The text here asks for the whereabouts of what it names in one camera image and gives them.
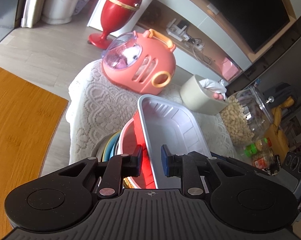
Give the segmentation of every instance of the gold band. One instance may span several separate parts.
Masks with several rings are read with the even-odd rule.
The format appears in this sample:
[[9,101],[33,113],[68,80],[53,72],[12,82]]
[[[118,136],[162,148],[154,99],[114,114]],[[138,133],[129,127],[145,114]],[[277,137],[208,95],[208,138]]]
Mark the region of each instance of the gold band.
[[125,9],[128,9],[128,10],[131,10],[131,11],[137,11],[139,8],[135,8],[133,6],[130,6],[130,5],[127,5],[127,4],[124,4],[118,0],[109,0],[110,2],[114,3],[114,4],[117,4]]

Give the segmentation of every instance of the cable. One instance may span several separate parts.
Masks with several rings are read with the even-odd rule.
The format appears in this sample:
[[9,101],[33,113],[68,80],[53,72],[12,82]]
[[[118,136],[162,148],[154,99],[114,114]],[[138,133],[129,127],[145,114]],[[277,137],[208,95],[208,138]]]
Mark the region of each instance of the cable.
[[197,55],[196,55],[196,52],[195,52],[195,49],[194,49],[194,48],[195,48],[195,44],[193,43],[193,54],[194,54],[195,58],[197,59],[197,61],[200,62],[200,63],[202,63],[201,61],[204,61],[206,64],[211,65],[211,63],[212,63],[212,61],[213,61],[212,58],[210,58],[210,57],[204,55],[203,53],[201,53],[202,56],[205,56],[205,57],[207,57],[207,58],[209,59],[209,62],[207,62],[204,58],[201,58],[200,55],[198,55],[199,58],[201,59],[201,61],[200,61],[200,60],[198,59]]

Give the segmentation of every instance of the tissue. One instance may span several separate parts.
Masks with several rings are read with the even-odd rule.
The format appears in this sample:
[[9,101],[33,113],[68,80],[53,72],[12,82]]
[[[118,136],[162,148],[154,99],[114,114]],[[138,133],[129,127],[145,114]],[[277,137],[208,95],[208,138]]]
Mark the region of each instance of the tissue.
[[199,81],[199,84],[205,89],[208,89],[212,92],[221,94],[223,96],[223,99],[224,100],[226,99],[226,97],[225,97],[226,88],[223,85],[221,85],[220,83],[218,83],[214,80],[205,78],[205,79]]

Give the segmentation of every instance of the red label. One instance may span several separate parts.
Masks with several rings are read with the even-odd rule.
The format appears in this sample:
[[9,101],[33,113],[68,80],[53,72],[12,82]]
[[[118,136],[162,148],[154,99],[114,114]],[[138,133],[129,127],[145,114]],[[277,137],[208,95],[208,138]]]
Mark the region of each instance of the red label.
[[255,166],[256,168],[261,169],[261,170],[267,168],[267,165],[266,165],[266,163],[265,163],[264,158],[260,158],[260,159],[258,159],[258,160],[256,160],[256,161],[254,161],[254,166]]

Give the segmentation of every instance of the orange handle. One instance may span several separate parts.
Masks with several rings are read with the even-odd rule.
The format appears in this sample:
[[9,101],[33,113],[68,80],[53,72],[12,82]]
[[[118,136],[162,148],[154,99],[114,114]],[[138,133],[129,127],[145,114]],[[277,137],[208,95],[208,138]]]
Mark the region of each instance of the orange handle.
[[[157,77],[159,77],[160,75],[166,75],[167,79],[166,79],[166,81],[164,83],[156,84],[155,83],[155,79]],[[172,79],[172,76],[171,76],[171,74],[169,72],[167,72],[167,71],[159,71],[159,72],[157,72],[157,73],[155,73],[153,75],[153,77],[152,77],[152,85],[153,85],[153,87],[156,87],[156,88],[162,88],[162,87],[167,86],[169,84],[169,82],[171,81],[171,79]]]
[[157,32],[157,31],[155,31],[155,30],[153,30],[153,29],[149,29],[149,38],[151,38],[151,37],[155,37],[155,38],[158,38],[159,40],[161,40],[161,41],[163,41],[163,42],[165,42],[166,43],[166,45],[167,45],[167,47],[169,48],[169,49],[172,49],[172,48],[174,48],[174,43],[172,42],[172,40],[170,39],[170,38],[167,38],[165,35],[163,35],[163,34],[161,34],[161,33],[159,33],[159,32]]

